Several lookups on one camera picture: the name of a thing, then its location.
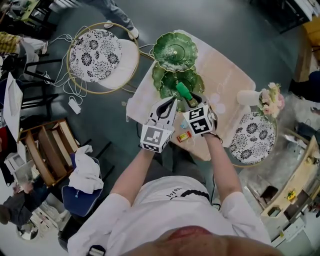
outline yellow plaid shirt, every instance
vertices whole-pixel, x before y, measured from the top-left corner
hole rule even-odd
[[[0,32],[0,53],[14,54],[16,52],[17,43],[19,40],[20,36],[18,35]]]

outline gray pants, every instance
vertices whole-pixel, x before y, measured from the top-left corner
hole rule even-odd
[[[100,11],[106,20],[124,26],[128,30],[134,28],[134,24],[130,18],[121,10],[114,0],[80,0],[84,4],[95,7]]]
[[[159,153],[155,153],[143,184],[167,176],[187,176],[206,186],[206,181],[189,152],[177,145],[171,145],[173,160],[172,171],[169,171],[162,166],[161,155]]]

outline shoe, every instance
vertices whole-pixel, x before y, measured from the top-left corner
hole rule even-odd
[[[41,49],[41,54],[46,54],[48,50],[48,42],[45,42],[45,45]]]
[[[107,30],[107,29],[112,28],[114,25],[113,24],[104,24],[103,26]]]
[[[136,27],[133,27],[133,29],[130,30],[130,32],[133,34],[133,36],[134,36],[135,38],[138,38],[138,36],[139,36],[139,31],[138,31],[138,29],[136,29]],[[128,33],[128,36],[130,37],[131,40],[134,39],[134,38],[132,37],[132,35],[129,34],[129,33]]]

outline forearm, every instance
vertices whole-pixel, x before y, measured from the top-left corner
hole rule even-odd
[[[204,137],[211,155],[214,181],[223,202],[231,193],[242,192],[241,183],[220,140],[211,134]]]
[[[110,194],[125,197],[133,205],[144,181],[154,152],[141,149],[129,166],[115,182]]]

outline flower bouquet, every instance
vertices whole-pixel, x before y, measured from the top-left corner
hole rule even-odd
[[[262,89],[257,105],[261,114],[277,118],[280,110],[285,107],[285,98],[280,93],[280,85],[271,82],[269,89]]]

